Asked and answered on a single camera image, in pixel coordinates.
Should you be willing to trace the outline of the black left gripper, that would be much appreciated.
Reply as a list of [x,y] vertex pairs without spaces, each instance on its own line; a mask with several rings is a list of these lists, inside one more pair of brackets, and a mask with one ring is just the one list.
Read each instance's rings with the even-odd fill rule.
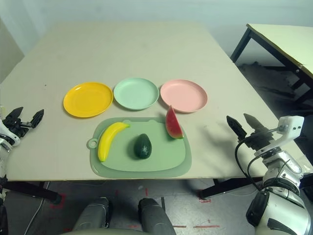
[[3,124],[10,132],[18,136],[24,137],[30,128],[36,128],[44,116],[44,109],[39,110],[30,122],[22,122],[19,118],[23,107],[19,107],[11,111],[3,120]]

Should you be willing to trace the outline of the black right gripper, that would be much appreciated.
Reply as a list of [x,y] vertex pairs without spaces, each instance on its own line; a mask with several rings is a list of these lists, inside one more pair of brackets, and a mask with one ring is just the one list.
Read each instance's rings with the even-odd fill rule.
[[274,140],[273,132],[277,129],[266,130],[266,128],[261,124],[261,122],[254,116],[244,113],[244,117],[249,126],[254,129],[254,133],[246,137],[247,133],[242,128],[242,125],[234,118],[226,116],[226,121],[228,126],[237,135],[238,141],[242,141],[248,148],[255,151],[270,144],[271,140]]

